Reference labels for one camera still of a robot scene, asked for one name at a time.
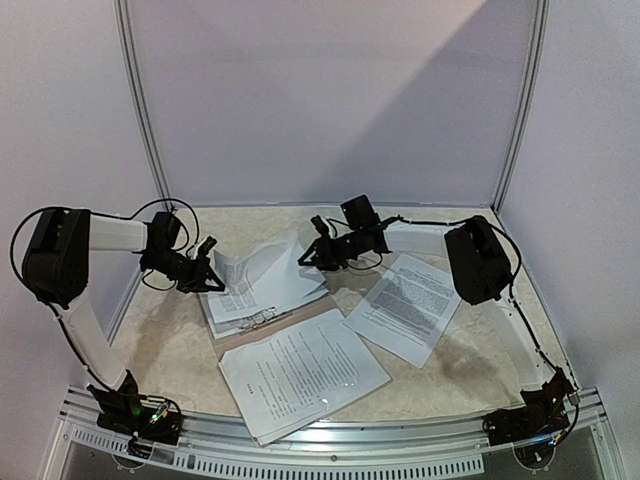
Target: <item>black cable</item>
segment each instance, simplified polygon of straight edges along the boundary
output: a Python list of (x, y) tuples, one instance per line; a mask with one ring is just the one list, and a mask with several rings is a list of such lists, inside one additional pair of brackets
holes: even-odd
[(562, 442), (564, 442), (567, 437), (571, 434), (571, 432), (573, 432), (573, 429), (576, 428), (576, 424), (578, 423), (578, 416), (580, 415), (580, 405), (576, 405), (576, 411), (575, 411), (575, 415), (573, 416), (573, 422), (571, 423), (571, 426), (567, 429), (566, 432), (561, 433), (556, 441), (554, 446), (558, 446), (560, 445)]
[(345, 227), (349, 227), (349, 224), (347, 222), (343, 222), (342, 220), (338, 220), (336, 218), (328, 218), (328, 217), (325, 217), (325, 218), (330, 223), (337, 223), (338, 225), (344, 225)]
[(516, 257), (518, 258), (518, 264), (516, 265), (516, 269), (511, 274), (511, 277), (512, 277), (511, 285), (513, 286), (513, 283), (516, 280), (516, 276), (518, 275), (518, 273), (520, 272), (520, 268), (522, 267), (522, 254), (520, 253), (520, 249), (518, 248), (518, 245), (516, 245), (516, 242), (514, 242), (509, 235), (507, 235), (503, 230), (499, 229), (495, 225), (492, 225), (491, 223), (489, 223), (489, 226), (491, 227), (492, 230), (498, 232), (500, 235), (502, 235), (502, 237), (507, 242), (509, 242), (509, 244), (511, 245), (511, 248), (513, 248), (513, 251), (516, 254)]
[(149, 287), (151, 290), (155, 290), (155, 291), (157, 291), (157, 292), (168, 292), (168, 291), (169, 291), (169, 290), (171, 290), (173, 287), (175, 287), (175, 286), (176, 286), (176, 284), (178, 283), (178, 282), (176, 282), (176, 281), (174, 280), (174, 281), (173, 281), (173, 283), (171, 284), (171, 286), (170, 286), (170, 287), (167, 287), (167, 288), (160, 288), (160, 287), (156, 287), (156, 286), (154, 286), (154, 285), (151, 285), (151, 284), (147, 283), (147, 277), (148, 277), (149, 275), (151, 275), (154, 271), (155, 271), (155, 270), (149, 270), (147, 273), (145, 273), (145, 274), (142, 276), (142, 283), (143, 283), (145, 286)]
[(359, 268), (359, 267), (354, 267), (353, 265), (351, 265), (349, 262), (347, 262), (347, 266), (351, 269), (351, 270), (357, 270), (359, 272), (364, 272), (365, 270), (371, 270), (372, 268), (376, 268), (378, 265), (380, 265), (382, 263), (382, 254), (378, 253), (378, 261), (376, 262), (375, 265), (371, 265), (369, 267), (365, 267), (365, 268)]
[(184, 233), (187, 236), (187, 239), (185, 240), (184, 245), (182, 245), (180, 248), (173, 249), (174, 252), (179, 252), (183, 248), (186, 248), (186, 246), (189, 245), (189, 243), (191, 243), (191, 238), (189, 236), (189, 230), (187, 230), (187, 227), (184, 226), (184, 223), (182, 223), (182, 220), (180, 220), (178, 217), (176, 217), (176, 220), (178, 220), (178, 223), (180, 223), (180, 228), (184, 230)]
[(406, 218), (398, 215), (398, 220), (402, 223), (408, 223), (409, 225), (433, 225), (436, 227), (451, 227), (453, 225), (462, 225), (469, 219), (465, 218), (464, 220), (456, 220), (455, 222), (435, 222), (431, 220), (407, 220)]
[(80, 355), (80, 352), (78, 351), (78, 349), (74, 345), (73, 341), (71, 340), (71, 337), (69, 336), (69, 332), (67, 331), (67, 327), (65, 326), (64, 322), (62, 321), (62, 316), (60, 315), (60, 313), (50, 303), (47, 303), (46, 305), (47, 305), (47, 307), (49, 307), (49, 309), (53, 312), (54, 316), (56, 317), (56, 320), (58, 321), (58, 324), (60, 325), (60, 328), (62, 329), (62, 333), (64, 334), (64, 338), (67, 340), (67, 343), (69, 344), (69, 346), (71, 347), (71, 350), (73, 351), (73, 353), (75, 354), (76, 358), (78, 359), (78, 361), (82, 365), (82, 368), (84, 368), (84, 370), (86, 370), (86, 372), (89, 375), (91, 375), (91, 377), (93, 377), (93, 379), (96, 382), (98, 382), (98, 384), (102, 388), (104, 388), (107, 392), (114, 392), (114, 390), (111, 387), (109, 387), (106, 383), (104, 383), (95, 374), (95, 372), (93, 372), (93, 370), (91, 370), (91, 368), (89, 367), (87, 362), (84, 361), (84, 358), (82, 358), (82, 355)]

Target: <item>sheet of paper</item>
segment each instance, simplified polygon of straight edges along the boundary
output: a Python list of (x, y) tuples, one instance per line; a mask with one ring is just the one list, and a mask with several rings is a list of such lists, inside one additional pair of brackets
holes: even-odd
[(314, 267), (300, 267), (304, 249), (295, 236), (262, 245), (240, 259), (214, 253), (218, 275), (227, 285), (223, 293), (209, 293), (209, 309), (215, 323), (256, 315), (299, 301), (325, 282)]
[[(275, 315), (282, 315), (283, 313), (290, 312), (291, 310), (295, 310), (296, 308), (303, 307), (311, 302), (315, 302), (319, 298), (322, 298), (326, 294), (329, 293), (325, 287), (318, 287), (316, 290), (311, 292), (309, 295), (302, 297), (299, 300), (288, 303), (280, 307), (279, 312), (275, 312)], [(210, 313), (208, 308), (208, 302), (205, 300), (205, 313), (207, 317), (207, 323), (209, 324), (209, 328), (211, 328), (211, 333), (213, 333), (213, 338), (216, 340), (220, 338), (225, 338), (230, 335), (235, 335), (236, 333), (240, 333), (243, 331), (244, 326), (249, 326), (254, 321), (252, 317), (243, 317), (238, 320), (232, 320), (230, 322), (223, 323), (215, 323), (213, 321), (213, 316)]]
[(449, 273), (400, 255), (345, 324), (422, 368), (459, 303)]
[(261, 445), (352, 403), (390, 378), (334, 309), (230, 350), (220, 369)]

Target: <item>white panel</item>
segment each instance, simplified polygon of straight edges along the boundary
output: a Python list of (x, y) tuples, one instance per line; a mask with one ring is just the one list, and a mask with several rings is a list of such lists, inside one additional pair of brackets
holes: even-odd
[(488, 204), (535, 0), (135, 0), (172, 193)]
[(640, 3), (551, 2), (501, 215), (629, 478), (640, 472)]
[[(13, 228), (44, 205), (129, 214), (157, 194), (113, 2), (20, 0), (2, 6), (0, 478), (22, 480), (37, 477), (67, 386), (82, 385), (84, 375), (50, 312), (11, 274)], [(19, 257), (30, 230), (20, 237)], [(125, 253), (92, 254), (91, 295), (103, 328), (137, 260)]]

